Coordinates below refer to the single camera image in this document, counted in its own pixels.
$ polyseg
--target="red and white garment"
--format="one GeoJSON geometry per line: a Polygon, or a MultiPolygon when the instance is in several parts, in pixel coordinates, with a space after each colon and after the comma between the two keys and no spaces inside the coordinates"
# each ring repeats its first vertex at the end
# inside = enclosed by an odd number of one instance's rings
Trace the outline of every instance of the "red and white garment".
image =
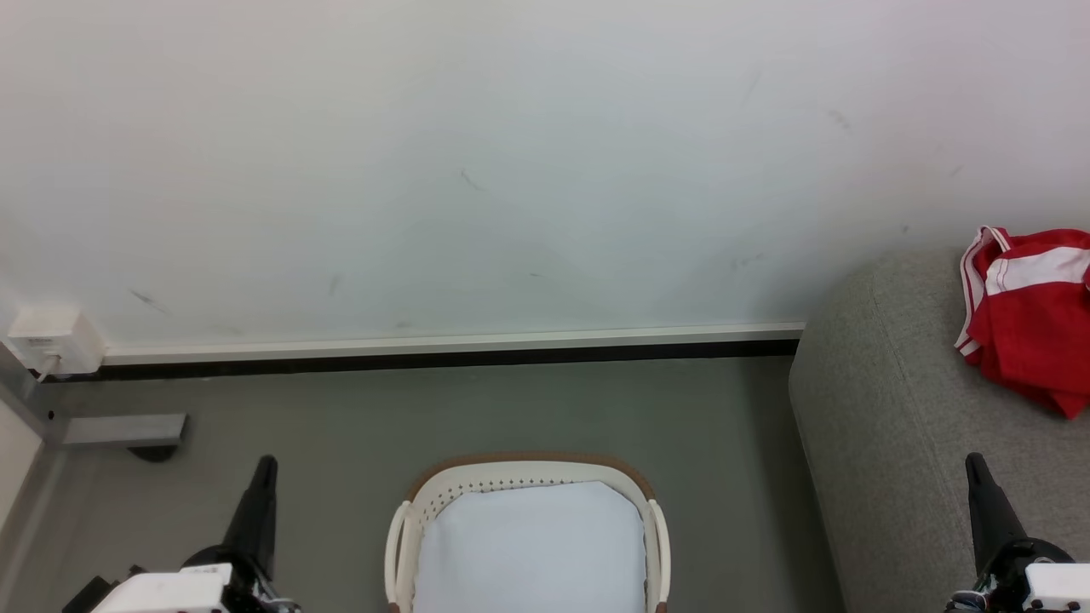
{"type": "Polygon", "coordinates": [[[1068,419],[1090,405],[1090,233],[985,226],[961,257],[961,285],[967,362],[1068,419]]]}

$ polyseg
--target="wall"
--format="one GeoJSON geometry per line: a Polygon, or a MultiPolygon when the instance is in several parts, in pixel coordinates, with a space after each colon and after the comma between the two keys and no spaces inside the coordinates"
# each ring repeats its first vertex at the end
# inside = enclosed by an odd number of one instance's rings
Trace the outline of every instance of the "wall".
{"type": "Polygon", "coordinates": [[[1090,225],[1081,0],[9,0],[0,276],[114,349],[804,318],[1090,225]]]}
{"type": "Polygon", "coordinates": [[[41,438],[0,402],[0,529],[41,449],[41,438]]]}

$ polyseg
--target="gray fabric upholstery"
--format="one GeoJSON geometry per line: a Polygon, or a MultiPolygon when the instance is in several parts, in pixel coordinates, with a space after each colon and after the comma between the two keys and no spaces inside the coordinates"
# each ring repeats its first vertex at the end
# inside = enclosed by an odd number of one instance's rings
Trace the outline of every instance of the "gray fabric upholstery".
{"type": "Polygon", "coordinates": [[[970,587],[970,452],[1030,536],[1090,561],[1090,414],[1067,421],[965,364],[959,256],[895,254],[852,275],[795,359],[791,401],[850,613],[941,611],[970,587]]]}

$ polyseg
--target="brown basket rim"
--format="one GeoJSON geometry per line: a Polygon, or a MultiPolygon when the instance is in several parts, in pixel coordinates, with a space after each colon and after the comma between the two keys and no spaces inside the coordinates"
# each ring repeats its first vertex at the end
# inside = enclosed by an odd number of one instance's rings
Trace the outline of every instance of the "brown basket rim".
{"type": "Polygon", "coordinates": [[[604,466],[607,468],[613,468],[623,472],[629,479],[631,479],[640,492],[643,493],[643,497],[650,500],[655,498],[655,491],[651,488],[651,482],[640,473],[639,470],[633,468],[628,462],[619,460],[611,456],[602,456],[595,454],[572,454],[567,452],[499,452],[493,454],[472,454],[468,456],[458,456],[450,458],[448,460],[440,461],[424,471],[416,482],[413,483],[412,488],[409,490],[409,495],[405,497],[407,501],[416,500],[416,494],[420,493],[424,483],[427,483],[429,479],[436,474],[447,470],[449,468],[457,468],[459,466],[469,466],[474,464],[493,464],[500,461],[567,461],[576,464],[593,464],[596,466],[604,466]]]}

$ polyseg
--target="white plug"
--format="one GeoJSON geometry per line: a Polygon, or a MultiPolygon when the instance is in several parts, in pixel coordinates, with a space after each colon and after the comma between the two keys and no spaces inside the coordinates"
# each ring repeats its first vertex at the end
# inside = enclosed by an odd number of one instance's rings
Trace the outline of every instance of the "white plug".
{"type": "Polygon", "coordinates": [[[106,345],[78,309],[24,309],[8,330],[23,365],[49,374],[92,373],[106,354],[106,345]]]}

